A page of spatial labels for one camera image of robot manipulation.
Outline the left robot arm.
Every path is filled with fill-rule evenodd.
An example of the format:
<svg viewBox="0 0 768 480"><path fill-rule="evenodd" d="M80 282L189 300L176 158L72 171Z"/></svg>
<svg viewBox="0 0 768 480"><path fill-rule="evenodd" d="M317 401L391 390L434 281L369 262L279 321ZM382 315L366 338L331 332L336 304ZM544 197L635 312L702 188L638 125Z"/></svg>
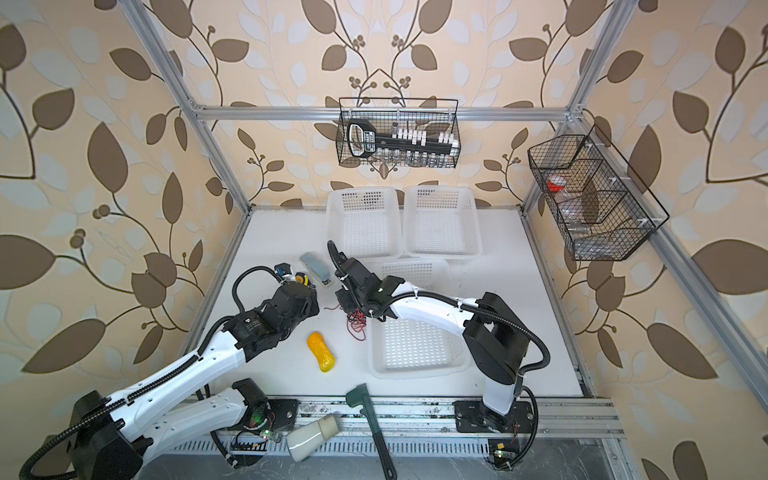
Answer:
<svg viewBox="0 0 768 480"><path fill-rule="evenodd" d="M154 375L108 396L79 399L70 425L47 440L22 465L22 479L39 479L38 463L64 446L62 479L132 479L154 458L204 433L234 427L262 433L283 422L251 379L221 393L210 383L286 340L319 312L317 291L306 275L266 268L278 283L274 295L217 320L199 346Z"/></svg>

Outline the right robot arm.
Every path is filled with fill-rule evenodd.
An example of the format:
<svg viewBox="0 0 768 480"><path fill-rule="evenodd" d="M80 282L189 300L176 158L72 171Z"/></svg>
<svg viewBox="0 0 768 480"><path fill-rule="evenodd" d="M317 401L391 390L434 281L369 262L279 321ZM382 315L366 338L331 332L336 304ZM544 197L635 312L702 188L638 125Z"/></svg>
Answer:
<svg viewBox="0 0 768 480"><path fill-rule="evenodd" d="M378 277L359 260L327 242L342 310L367 319L422 322L461 338L474 364L485 376L480 405L468 420L479 428L507 432L518 421L514 406L522 394L534 400L524 384L528 373L551 362L544 341L532 332L495 293L479 299L451 297L425 290L397 276Z"/></svg>

